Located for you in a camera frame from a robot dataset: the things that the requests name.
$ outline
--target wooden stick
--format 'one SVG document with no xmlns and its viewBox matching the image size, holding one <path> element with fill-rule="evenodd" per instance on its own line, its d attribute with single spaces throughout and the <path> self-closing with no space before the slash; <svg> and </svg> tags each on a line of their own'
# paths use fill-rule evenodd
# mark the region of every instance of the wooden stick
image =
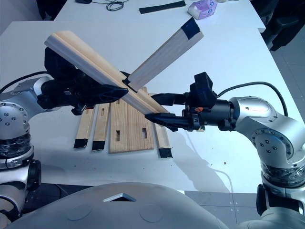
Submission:
<svg viewBox="0 0 305 229">
<path fill-rule="evenodd" d="M 128 88 L 126 77 L 71 31 L 53 33 L 45 44 L 100 84 Z M 168 113 L 143 90 L 129 90 L 122 99 L 143 114 Z"/>
<path fill-rule="evenodd" d="M 84 148 L 87 146 L 94 118 L 94 111 L 95 108 L 86 109 L 82 112 L 81 121 L 75 137 L 74 148 Z"/>
<path fill-rule="evenodd" d="M 107 126 L 109 117 L 110 104 L 100 104 L 97 113 L 92 151 L 101 150 L 105 147 L 105 141 L 107 136 Z"/>
<path fill-rule="evenodd" d="M 202 37 L 198 25 L 191 18 L 128 77 L 128 86 L 138 91 Z"/>
<path fill-rule="evenodd" d="M 166 128 L 159 124 L 154 123 L 157 145 L 159 149 L 159 154 L 161 158 L 173 157 L 170 140 L 166 132 Z"/>
</svg>

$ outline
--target white tabletop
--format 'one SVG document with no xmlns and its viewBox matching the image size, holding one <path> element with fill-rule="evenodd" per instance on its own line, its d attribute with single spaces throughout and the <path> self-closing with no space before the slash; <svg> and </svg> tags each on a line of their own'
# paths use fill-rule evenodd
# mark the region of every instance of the white tabletop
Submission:
<svg viewBox="0 0 305 229">
<path fill-rule="evenodd" d="M 44 70 L 43 43 L 55 31 L 73 31 L 118 69 L 131 73 L 177 29 L 141 22 L 132 26 L 124 22 L 13 22 L 1 37 L 0 85 Z M 282 93 L 290 117 L 303 124 L 257 29 L 205 25 L 201 30 L 204 38 L 151 80 L 149 92 L 188 92 L 193 76 L 204 71 L 213 80 L 216 93 L 240 83 L 267 81 Z M 246 95 L 264 98 L 282 113 L 275 93 L 263 85 L 228 92 L 223 99 Z M 183 107 L 167 108 L 180 115 Z M 73 149 L 80 117 L 70 110 L 64 107 L 30 120 L 43 182 L 98 185 L 137 181 L 177 190 L 241 193 L 255 193 L 261 183 L 256 149 L 239 133 L 221 132 L 212 126 L 204 133 L 168 131 L 173 159 L 158 158 L 157 149 L 110 155 L 109 136 L 103 151 L 91 152 L 92 138 L 86 149 Z"/>
<path fill-rule="evenodd" d="M 110 12 L 106 10 L 105 4 L 82 4 L 75 0 L 67 0 L 62 10 L 56 17 L 56 21 L 128 21 L 143 23 L 168 23 L 181 25 L 191 16 L 187 13 L 188 7 L 194 2 L 185 0 L 187 6 L 162 10 L 153 13 L 140 14 L 139 8 L 164 5 L 175 2 L 174 0 L 129 0 L 124 8 Z M 249 0 L 227 1 L 218 3 L 215 14 L 211 17 L 198 21 L 200 25 L 228 25 L 258 28 L 260 32 L 265 26 Z"/>
</svg>

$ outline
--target wooden plank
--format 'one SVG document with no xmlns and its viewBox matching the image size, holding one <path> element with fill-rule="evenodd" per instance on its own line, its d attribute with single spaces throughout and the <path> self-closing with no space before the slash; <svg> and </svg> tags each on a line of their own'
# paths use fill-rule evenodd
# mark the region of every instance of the wooden plank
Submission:
<svg viewBox="0 0 305 229">
<path fill-rule="evenodd" d="M 122 99 L 111 104 L 110 153 L 153 149 L 152 123 Z"/>
<path fill-rule="evenodd" d="M 130 81 L 128 85 L 138 91 L 193 47 L 202 37 L 203 34 L 198 25 L 191 18 L 128 77 L 128 81 Z"/>
<path fill-rule="evenodd" d="M 157 145 L 161 158 L 173 157 L 170 140 L 166 132 L 166 127 L 154 123 L 156 131 Z"/>
<path fill-rule="evenodd" d="M 94 130 L 92 151 L 102 150 L 105 147 L 109 117 L 109 106 L 110 104 L 99 105 Z"/>
<path fill-rule="evenodd" d="M 126 77 L 71 31 L 53 33 L 45 44 L 100 84 L 128 88 Z M 122 98 L 143 114 L 168 113 L 143 90 L 133 90 Z"/>
<path fill-rule="evenodd" d="M 95 108 L 86 109 L 82 112 L 80 124 L 75 137 L 74 148 L 84 148 L 87 146 L 94 118 L 94 111 Z"/>
</svg>

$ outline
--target wooden board with slots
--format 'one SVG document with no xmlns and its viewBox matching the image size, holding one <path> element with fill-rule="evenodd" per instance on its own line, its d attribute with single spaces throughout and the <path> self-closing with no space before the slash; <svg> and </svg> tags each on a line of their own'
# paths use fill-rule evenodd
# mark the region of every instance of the wooden board with slots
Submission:
<svg viewBox="0 0 305 229">
<path fill-rule="evenodd" d="M 154 149 L 152 123 L 122 99 L 111 104 L 110 126 L 110 153 Z"/>
</svg>

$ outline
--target black strip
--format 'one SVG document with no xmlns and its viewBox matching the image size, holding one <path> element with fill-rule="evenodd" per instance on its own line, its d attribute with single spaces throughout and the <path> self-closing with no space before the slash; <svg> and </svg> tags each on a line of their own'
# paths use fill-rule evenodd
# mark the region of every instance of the black strip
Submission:
<svg viewBox="0 0 305 229">
<path fill-rule="evenodd" d="M 124 76 L 126 76 L 128 78 L 128 76 L 130 76 L 129 73 L 126 73 L 126 72 L 123 72 L 123 71 L 120 71 L 121 73 L 123 73 Z"/>
<path fill-rule="evenodd" d="M 181 26 L 181 29 L 185 32 L 188 39 L 191 39 L 200 32 L 200 28 L 194 18 L 189 19 L 183 26 Z"/>
<path fill-rule="evenodd" d="M 84 139 L 76 139 L 74 143 L 74 148 L 85 148 L 87 146 L 88 140 Z"/>
<path fill-rule="evenodd" d="M 186 96 L 184 94 L 162 93 L 155 94 L 152 98 L 160 105 L 172 106 L 174 104 L 184 105 Z"/>
<path fill-rule="evenodd" d="M 130 81 L 126 78 L 124 80 L 122 80 L 122 82 L 127 86 L 129 87 L 130 89 L 132 89 L 134 92 L 138 93 L 136 90 L 134 90 L 132 87 L 130 87 L 128 84 L 130 83 Z"/>
<path fill-rule="evenodd" d="M 102 150 L 105 148 L 105 141 L 93 141 L 92 151 Z"/>
<path fill-rule="evenodd" d="M 150 6 L 150 7 L 139 8 L 139 10 L 140 10 L 141 14 L 144 14 L 144 13 L 151 13 L 151 12 L 156 12 L 156 11 L 160 11 L 160 10 L 167 10 L 170 8 L 182 7 L 182 6 L 186 6 L 184 0 L 165 4 L 165 5 L 160 5 L 160 6 Z"/>
<path fill-rule="evenodd" d="M 170 148 L 166 149 L 159 149 L 159 154 L 161 158 L 168 158 L 168 157 L 173 157 L 172 156 L 172 150 Z"/>
<path fill-rule="evenodd" d="M 257 187 L 256 210 L 260 216 L 267 210 L 266 192 L 263 185 L 258 185 Z"/>
</svg>

